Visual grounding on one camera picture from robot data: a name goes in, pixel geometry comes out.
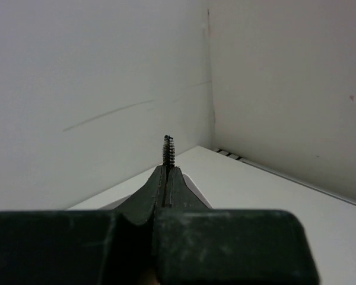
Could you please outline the pink handle spoolie brush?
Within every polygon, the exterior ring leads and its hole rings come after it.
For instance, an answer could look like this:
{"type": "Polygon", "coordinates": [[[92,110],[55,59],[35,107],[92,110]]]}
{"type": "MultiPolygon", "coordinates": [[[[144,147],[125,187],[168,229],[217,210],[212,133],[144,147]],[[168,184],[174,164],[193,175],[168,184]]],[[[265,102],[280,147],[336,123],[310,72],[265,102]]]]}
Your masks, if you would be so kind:
{"type": "Polygon", "coordinates": [[[163,142],[163,165],[167,167],[174,167],[175,155],[174,139],[169,135],[165,135],[163,142]]]}

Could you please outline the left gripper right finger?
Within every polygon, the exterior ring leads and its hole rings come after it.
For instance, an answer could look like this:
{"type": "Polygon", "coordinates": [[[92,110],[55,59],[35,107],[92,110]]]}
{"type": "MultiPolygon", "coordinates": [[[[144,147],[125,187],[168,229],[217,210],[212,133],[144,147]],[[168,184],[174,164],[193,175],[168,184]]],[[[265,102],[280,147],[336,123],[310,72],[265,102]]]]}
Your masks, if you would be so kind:
{"type": "Polygon", "coordinates": [[[319,284],[305,229],[291,212],[211,209],[171,169],[155,215],[161,284],[319,284]]]}

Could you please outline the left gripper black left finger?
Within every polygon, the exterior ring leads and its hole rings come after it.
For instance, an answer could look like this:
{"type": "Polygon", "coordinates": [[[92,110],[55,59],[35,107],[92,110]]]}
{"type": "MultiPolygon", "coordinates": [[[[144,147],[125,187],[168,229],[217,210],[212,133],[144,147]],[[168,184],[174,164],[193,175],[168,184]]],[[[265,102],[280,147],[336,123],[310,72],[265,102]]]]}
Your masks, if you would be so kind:
{"type": "Polygon", "coordinates": [[[0,284],[99,284],[119,214],[0,212],[0,284]]]}

